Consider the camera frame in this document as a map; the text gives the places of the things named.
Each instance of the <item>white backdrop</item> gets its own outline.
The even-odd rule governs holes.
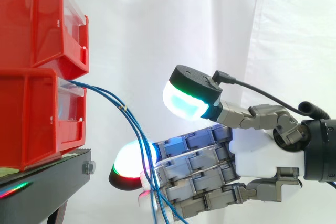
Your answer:
[[[152,141],[209,125],[186,122],[165,108],[162,90],[177,64],[208,74],[220,69],[291,104],[309,99],[336,114],[336,0],[76,1],[90,19],[90,73],[81,81],[117,94]],[[223,89],[228,101],[269,102],[239,87]],[[152,223],[138,207],[141,191],[119,191],[108,182],[118,150],[133,140],[122,115],[89,92],[85,147],[92,148],[97,170],[69,200],[65,224]],[[326,185],[304,182],[286,204],[248,202],[190,223],[334,223],[332,193]]]

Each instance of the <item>metal screw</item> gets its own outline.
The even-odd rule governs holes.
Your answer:
[[[96,171],[96,163],[93,160],[85,161],[82,166],[82,172],[86,175],[92,175]]]

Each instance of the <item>black sensor cap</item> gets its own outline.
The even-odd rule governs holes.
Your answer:
[[[198,70],[177,65],[169,82],[183,93],[213,105],[223,90],[215,82],[211,83],[209,78],[211,77]]]
[[[115,188],[123,191],[134,191],[142,187],[140,178],[122,177],[115,172],[114,168],[111,170],[109,182]]]

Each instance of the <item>blue wire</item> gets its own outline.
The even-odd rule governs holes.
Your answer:
[[[103,91],[103,92],[105,92],[105,93],[111,95],[111,96],[114,97],[116,100],[118,100],[123,106],[125,106],[125,104],[124,104],[124,103],[123,103],[123,102],[122,102],[116,95],[114,95],[112,92],[110,92],[110,91],[108,91],[108,90],[106,90],[106,89],[100,88],[100,87],[95,87],[95,86],[93,86],[93,87],[96,88],[96,89],[98,89],[98,90],[100,90],[100,91]],[[138,130],[140,131],[141,137],[144,139],[144,145],[145,145],[145,149],[146,149],[147,157],[148,157],[148,159],[149,159],[149,165],[150,165],[150,170],[151,170],[151,179],[149,180],[149,183],[152,185],[152,182],[153,182],[153,180],[152,180],[152,174],[155,174],[155,170],[154,170],[154,168],[153,168],[153,164],[152,164],[152,153],[151,153],[151,151],[150,151],[150,147],[149,147],[149,144],[148,144],[148,140],[147,140],[146,136],[144,135],[144,133],[143,133],[143,131],[142,131],[142,129],[141,129],[139,123],[138,123],[137,120],[135,119],[135,117],[134,117],[134,115],[132,114],[132,112],[131,112],[130,110],[128,110],[128,109],[127,109],[126,111],[129,112],[129,116],[130,116],[130,117],[134,120],[134,122],[136,123],[137,128],[138,128]],[[168,221],[168,218],[167,218],[167,216],[166,216],[166,213],[165,213],[165,210],[164,210],[164,207],[163,207],[163,203],[162,203],[162,201],[161,201],[161,197],[160,197],[160,188],[159,188],[158,182],[156,181],[156,178],[154,179],[154,183],[155,183],[155,188],[154,188],[154,189],[156,190],[156,193],[157,193],[157,195],[158,195],[159,205],[160,205],[160,208],[161,208],[161,211],[162,211],[163,218],[164,218],[165,222],[168,223],[169,221]],[[153,191],[152,191],[152,189],[151,189],[151,199],[152,199],[152,198],[153,198]]]
[[[108,100],[109,100],[113,105],[115,105],[117,108],[120,108],[120,105],[121,105],[121,104],[119,104],[119,103],[117,103],[115,100],[111,99],[108,95],[104,94],[104,93],[101,92],[99,89],[97,89],[97,88],[95,88],[95,87],[93,87],[93,86],[90,86],[90,85],[88,85],[88,84],[84,84],[84,83],[77,82],[77,81],[69,81],[69,82],[71,82],[71,83],[73,83],[73,84],[75,84],[75,85],[77,85],[77,86],[84,87],[84,88],[87,88],[87,89],[90,89],[90,90],[92,90],[92,91],[95,91],[95,92],[99,93],[100,95],[102,95],[102,96],[104,96],[106,99],[108,99]],[[130,125],[132,126],[132,128],[133,128],[133,130],[134,130],[134,132],[135,132],[135,134],[136,134],[136,137],[137,137],[137,139],[138,139],[138,141],[139,141],[139,144],[140,144],[140,151],[141,151],[141,157],[142,157],[142,165],[143,165],[143,167],[144,167],[144,170],[146,170],[146,169],[145,169],[146,165],[145,165],[145,162],[144,162],[144,153],[143,153],[143,148],[142,148],[142,142],[141,142],[139,133],[138,133],[137,129],[136,129],[135,126],[134,126],[135,123],[134,123],[134,121],[132,121],[132,120],[128,117],[128,115],[125,113],[124,110],[120,110],[120,111],[121,111],[121,113],[126,117],[126,119],[127,119],[128,122],[130,123]],[[151,198],[151,203],[152,203],[152,210],[153,210],[154,221],[155,221],[155,223],[157,223],[157,216],[156,216],[156,212],[155,212],[155,208],[154,208],[153,198]]]
[[[88,84],[84,84],[84,83],[81,83],[81,82],[77,82],[77,81],[70,81],[70,82],[73,83],[73,84],[75,84],[75,85],[77,85],[77,86],[81,86],[81,87],[84,87],[84,88],[91,89],[91,90],[99,93],[100,95],[104,96],[105,98],[107,98],[110,102],[112,102],[113,105],[115,105],[117,108],[120,109],[120,111],[122,112],[122,114],[126,117],[126,119],[131,124],[131,126],[132,126],[132,128],[133,128],[133,130],[134,130],[134,132],[135,132],[135,134],[136,134],[136,136],[138,138],[138,140],[139,140],[140,151],[141,151],[141,156],[142,156],[142,165],[144,167],[144,173],[145,173],[145,176],[146,176],[147,180],[151,184],[151,202],[152,202],[152,209],[153,209],[153,215],[154,215],[155,223],[157,222],[157,220],[156,220],[156,212],[155,212],[154,203],[153,203],[153,189],[155,189],[156,192],[157,192],[157,195],[158,195],[158,198],[159,198],[160,208],[161,208],[161,211],[162,211],[162,215],[163,215],[163,217],[165,219],[165,222],[168,223],[169,221],[167,219],[167,216],[166,216],[165,210],[163,208],[163,204],[162,204],[161,199],[163,199],[165,201],[165,203],[171,208],[172,212],[183,223],[187,224],[187,222],[183,219],[182,216],[179,215],[179,213],[172,206],[172,204],[162,195],[162,193],[160,192],[160,189],[159,189],[158,182],[157,182],[156,178],[154,179],[155,186],[152,184],[152,182],[153,182],[153,174],[155,174],[155,170],[154,170],[153,162],[152,162],[152,153],[150,151],[148,140],[147,140],[145,134],[143,133],[143,131],[142,131],[139,123],[137,122],[137,120],[135,119],[134,115],[132,114],[132,112],[129,109],[122,110],[120,108],[120,105],[122,105],[124,107],[125,104],[116,95],[114,95],[112,92],[110,92],[108,90],[105,90],[105,89],[100,88],[100,87],[95,87],[95,86],[91,86],[91,85],[88,85]],[[105,93],[111,95],[112,97],[114,97],[119,103],[117,103],[115,100],[111,99],[108,95],[104,94],[103,92],[105,92]],[[145,146],[146,154],[147,154],[147,157],[149,159],[149,166],[150,166],[150,171],[151,171],[151,177],[150,178],[148,177],[148,173],[146,171],[145,162],[144,162],[144,153],[143,153],[143,149],[142,149],[141,139],[139,137],[139,134],[138,134],[137,130],[140,132],[140,135],[143,138],[143,144]]]

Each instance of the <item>red storage bin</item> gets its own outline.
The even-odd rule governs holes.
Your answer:
[[[89,72],[88,18],[73,0],[0,0],[1,68]]]
[[[26,170],[85,143],[86,90],[51,69],[0,71],[0,167]]]

